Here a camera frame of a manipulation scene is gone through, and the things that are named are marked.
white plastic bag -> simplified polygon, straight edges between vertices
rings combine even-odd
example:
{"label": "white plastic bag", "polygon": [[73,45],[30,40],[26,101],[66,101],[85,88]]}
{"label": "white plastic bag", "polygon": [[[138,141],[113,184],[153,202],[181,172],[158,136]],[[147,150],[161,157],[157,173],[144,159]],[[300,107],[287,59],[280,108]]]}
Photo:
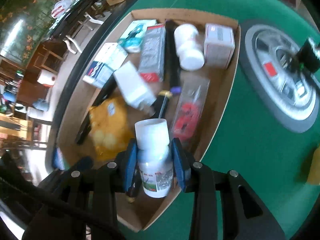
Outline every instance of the white plastic bag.
{"label": "white plastic bag", "polygon": [[65,13],[65,11],[73,4],[75,0],[61,0],[57,2],[51,11],[52,18],[59,18],[61,15]]}

purple cap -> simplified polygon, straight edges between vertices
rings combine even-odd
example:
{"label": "purple cap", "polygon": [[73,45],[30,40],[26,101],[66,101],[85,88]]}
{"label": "purple cap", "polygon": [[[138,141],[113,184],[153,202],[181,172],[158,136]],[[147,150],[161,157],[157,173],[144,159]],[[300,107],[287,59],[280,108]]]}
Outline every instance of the purple cap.
{"label": "purple cap", "polygon": [[174,95],[178,95],[181,93],[181,87],[172,87],[170,88],[170,92]]}

white plastic bottle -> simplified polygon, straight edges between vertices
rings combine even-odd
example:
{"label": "white plastic bottle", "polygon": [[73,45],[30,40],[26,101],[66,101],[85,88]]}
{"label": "white plastic bottle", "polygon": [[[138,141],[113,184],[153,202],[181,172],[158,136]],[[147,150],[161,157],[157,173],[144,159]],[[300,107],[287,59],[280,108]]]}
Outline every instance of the white plastic bottle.
{"label": "white plastic bottle", "polygon": [[166,119],[135,123],[138,166],[144,192],[154,198],[167,196],[172,186],[173,163]]}
{"label": "white plastic bottle", "polygon": [[197,70],[204,65],[203,46],[198,36],[197,28],[189,23],[178,26],[174,31],[177,56],[184,70]]}

cardboard box tray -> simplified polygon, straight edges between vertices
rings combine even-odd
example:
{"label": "cardboard box tray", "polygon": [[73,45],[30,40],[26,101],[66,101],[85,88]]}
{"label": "cardboard box tray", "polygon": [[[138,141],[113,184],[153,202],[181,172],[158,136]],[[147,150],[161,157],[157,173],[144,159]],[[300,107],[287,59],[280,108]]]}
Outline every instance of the cardboard box tray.
{"label": "cardboard box tray", "polygon": [[[117,42],[118,38],[129,24],[133,20],[138,19],[157,19],[160,23],[163,23],[166,19],[173,19],[178,24],[188,22],[194,24],[199,31],[203,33],[206,23],[230,26],[234,31],[236,48],[228,69],[217,69],[205,65],[198,71],[183,71],[181,73],[182,81],[190,75],[199,75],[210,79],[210,86],[204,110],[189,149],[194,154],[195,159],[200,161],[204,157],[204,154],[217,131],[232,89],[239,56],[240,26],[236,20],[203,11],[175,8],[142,9],[134,10],[124,17],[109,34],[105,42]],[[135,66],[139,66],[140,54],[129,54],[126,61],[128,60]],[[152,83],[151,88],[155,94],[158,94],[162,89],[169,89],[168,78],[164,83]],[[73,165],[80,158],[87,155],[90,155],[95,159],[94,147],[90,136],[86,138],[81,146],[78,146],[75,143],[75,138],[82,120],[98,93],[98,89],[85,83],[81,78],[68,103],[60,126],[57,145],[70,165]],[[179,97],[173,97],[169,102],[166,113],[169,127],[175,113],[178,99]],[[128,121],[133,131],[135,122],[147,118],[148,117],[142,112],[128,106]],[[104,163],[95,161],[94,167],[99,168]],[[177,186],[176,180],[174,180],[173,189],[169,195],[161,199],[151,198],[141,189],[136,201],[134,203],[129,203],[125,194],[117,193],[116,206],[118,220],[134,231],[145,230],[168,208],[180,191],[181,189]]]}

metal screw head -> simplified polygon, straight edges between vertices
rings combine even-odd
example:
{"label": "metal screw head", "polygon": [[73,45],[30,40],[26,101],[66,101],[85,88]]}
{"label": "metal screw head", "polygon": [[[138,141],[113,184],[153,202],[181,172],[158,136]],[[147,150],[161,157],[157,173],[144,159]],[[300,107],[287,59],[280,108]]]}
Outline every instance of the metal screw head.
{"label": "metal screw head", "polygon": [[235,170],[231,170],[231,171],[229,171],[229,173],[232,177],[238,177],[238,175],[239,175],[238,171],[235,171]]}
{"label": "metal screw head", "polygon": [[79,177],[79,176],[80,176],[80,171],[73,171],[71,173],[71,177],[73,177],[73,178],[76,178],[76,177]]}
{"label": "metal screw head", "polygon": [[113,169],[117,166],[117,164],[115,162],[111,162],[111,163],[108,163],[107,164],[107,167],[110,168],[110,169]]}
{"label": "metal screw head", "polygon": [[194,166],[195,168],[197,168],[197,169],[200,169],[200,168],[202,167],[202,163],[200,163],[200,162],[195,162],[195,163],[193,163],[193,166]]}

